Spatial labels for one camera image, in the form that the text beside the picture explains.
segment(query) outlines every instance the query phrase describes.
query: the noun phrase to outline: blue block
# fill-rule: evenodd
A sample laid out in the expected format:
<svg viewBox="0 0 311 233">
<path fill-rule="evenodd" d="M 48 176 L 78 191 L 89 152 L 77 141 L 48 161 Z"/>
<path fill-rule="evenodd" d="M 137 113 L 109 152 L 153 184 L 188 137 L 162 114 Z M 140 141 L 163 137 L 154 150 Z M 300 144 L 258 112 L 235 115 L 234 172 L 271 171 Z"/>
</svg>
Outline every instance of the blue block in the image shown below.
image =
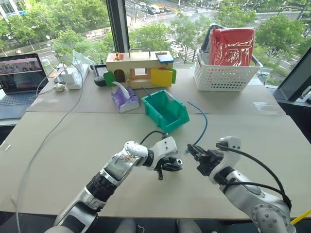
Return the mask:
<svg viewBox="0 0 311 233">
<path fill-rule="evenodd" d="M 161 64 L 173 63 L 174 59 L 170 54 L 158 55 L 157 58 L 159 59 Z"/>
</svg>

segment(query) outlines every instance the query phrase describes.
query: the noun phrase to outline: yellow cable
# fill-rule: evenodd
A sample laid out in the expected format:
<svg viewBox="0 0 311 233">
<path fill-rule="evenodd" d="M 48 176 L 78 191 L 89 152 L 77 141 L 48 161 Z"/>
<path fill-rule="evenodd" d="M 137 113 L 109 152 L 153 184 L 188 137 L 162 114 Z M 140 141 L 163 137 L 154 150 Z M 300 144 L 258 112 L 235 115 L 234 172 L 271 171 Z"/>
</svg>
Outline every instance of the yellow cable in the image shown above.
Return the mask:
<svg viewBox="0 0 311 233">
<path fill-rule="evenodd" d="M 309 216 L 309 214 L 311 214 L 311 210 L 308 210 L 307 212 L 305 212 L 304 214 L 298 216 L 297 218 L 295 218 L 293 221 L 291 221 L 292 225 L 295 225 L 297 222 L 299 222 L 300 220 L 302 220 L 303 218 Z"/>
</svg>

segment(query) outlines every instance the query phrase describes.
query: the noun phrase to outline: laptop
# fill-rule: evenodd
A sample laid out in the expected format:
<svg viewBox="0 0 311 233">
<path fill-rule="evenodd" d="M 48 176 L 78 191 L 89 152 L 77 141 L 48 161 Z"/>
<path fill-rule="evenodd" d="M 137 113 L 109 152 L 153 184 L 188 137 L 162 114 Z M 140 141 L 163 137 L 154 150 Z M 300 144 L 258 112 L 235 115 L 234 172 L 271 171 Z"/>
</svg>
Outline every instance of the laptop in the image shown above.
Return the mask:
<svg viewBox="0 0 311 233">
<path fill-rule="evenodd" d="M 38 54 L 0 57 L 0 119 L 21 118 L 45 77 Z M 47 83 L 44 80 L 38 92 Z"/>
</svg>

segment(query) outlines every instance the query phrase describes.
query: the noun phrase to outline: red package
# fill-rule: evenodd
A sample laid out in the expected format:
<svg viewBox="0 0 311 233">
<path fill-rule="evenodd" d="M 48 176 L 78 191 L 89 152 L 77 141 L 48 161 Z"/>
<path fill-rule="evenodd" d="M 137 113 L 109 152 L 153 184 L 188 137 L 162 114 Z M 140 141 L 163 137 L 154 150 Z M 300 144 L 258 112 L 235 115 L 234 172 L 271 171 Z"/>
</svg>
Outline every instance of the red package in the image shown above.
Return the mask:
<svg viewBox="0 0 311 233">
<path fill-rule="evenodd" d="M 210 42 L 210 64 L 214 66 L 249 66 L 252 59 L 253 28 L 213 29 Z"/>
</svg>

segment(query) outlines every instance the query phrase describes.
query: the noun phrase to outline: beige tabletop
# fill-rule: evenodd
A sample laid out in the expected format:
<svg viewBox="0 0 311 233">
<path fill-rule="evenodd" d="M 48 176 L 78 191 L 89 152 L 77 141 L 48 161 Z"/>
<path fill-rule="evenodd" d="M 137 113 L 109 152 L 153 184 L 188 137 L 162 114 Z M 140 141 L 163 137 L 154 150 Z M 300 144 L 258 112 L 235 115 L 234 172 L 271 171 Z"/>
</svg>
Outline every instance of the beige tabletop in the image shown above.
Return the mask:
<svg viewBox="0 0 311 233">
<path fill-rule="evenodd" d="M 176 99 L 186 104 L 191 101 L 198 105 L 205 113 L 213 114 L 251 114 L 251 115 L 284 115 L 284 111 L 276 102 L 272 94 L 260 83 L 258 78 L 251 80 L 242 92 L 198 91 L 193 79 L 193 69 L 177 69 L 176 84 L 166 88 Z M 74 112 L 89 113 L 117 113 L 111 99 L 111 87 L 98 87 L 94 83 L 95 73 L 89 72 L 85 81 L 82 98 Z M 50 82 L 42 90 L 52 89 Z M 150 93 L 161 88 L 149 88 Z M 64 92 L 51 91 L 40 95 L 27 111 L 34 112 L 67 112 L 78 100 L 81 90 Z M 146 96 L 141 89 L 135 93 L 139 98 Z M 187 106 L 189 114 L 198 113 L 195 108 Z M 144 113 L 144 104 L 140 101 L 140 108 L 128 113 Z"/>
<path fill-rule="evenodd" d="M 43 138 L 65 113 L 27 112 L 7 137 L 7 151 L 0 148 L 0 210 L 15 211 L 11 199 L 25 167 Z M 238 136 L 242 150 L 261 159 L 283 182 L 293 200 L 291 216 L 310 207 L 311 146 L 286 115 L 210 114 L 208 128 L 199 145 L 214 149 L 223 136 Z M 246 219 L 197 170 L 187 143 L 194 142 L 204 127 L 202 115 L 190 115 L 190 122 L 172 133 L 184 163 L 179 172 L 163 172 L 136 167 L 108 200 L 100 216 Z M 155 130 L 145 114 L 70 113 L 50 135 L 31 167 L 21 212 L 58 214 L 126 141 L 140 141 Z M 158 141 L 152 135 L 146 146 Z M 259 165 L 242 158 L 236 169 L 255 182 L 276 187 L 273 178 Z"/>
</svg>

